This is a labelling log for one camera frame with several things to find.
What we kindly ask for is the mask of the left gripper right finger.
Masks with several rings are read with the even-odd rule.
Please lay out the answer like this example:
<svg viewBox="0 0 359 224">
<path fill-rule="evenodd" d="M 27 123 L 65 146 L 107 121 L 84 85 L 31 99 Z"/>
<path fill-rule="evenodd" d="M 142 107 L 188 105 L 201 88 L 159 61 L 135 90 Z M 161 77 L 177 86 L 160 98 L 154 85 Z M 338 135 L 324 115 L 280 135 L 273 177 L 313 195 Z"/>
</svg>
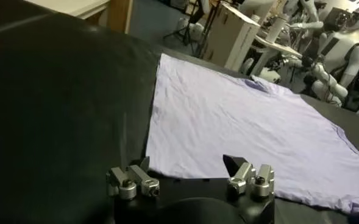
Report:
<svg viewBox="0 0 359 224">
<path fill-rule="evenodd" d="M 255 198 L 267 198 L 274 195 L 274 169 L 262 164 L 255 166 L 241 157 L 223 155 L 222 160 L 229 173 L 227 191 L 231 197 L 250 194 Z"/>
</svg>

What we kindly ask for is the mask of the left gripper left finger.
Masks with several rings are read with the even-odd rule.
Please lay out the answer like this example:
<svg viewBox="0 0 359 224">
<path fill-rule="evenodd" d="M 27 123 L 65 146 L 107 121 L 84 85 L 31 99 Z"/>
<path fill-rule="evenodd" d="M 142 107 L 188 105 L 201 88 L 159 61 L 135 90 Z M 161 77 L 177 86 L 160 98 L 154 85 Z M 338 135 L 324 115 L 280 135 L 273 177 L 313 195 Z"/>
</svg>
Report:
<svg viewBox="0 0 359 224">
<path fill-rule="evenodd" d="M 122 170 L 120 167 L 110 168 L 106 174 L 107 195 L 118 196 L 122 200 L 133 200 L 138 194 L 149 198 L 160 195 L 160 182 L 148 175 L 150 157 L 131 162 Z"/>
</svg>

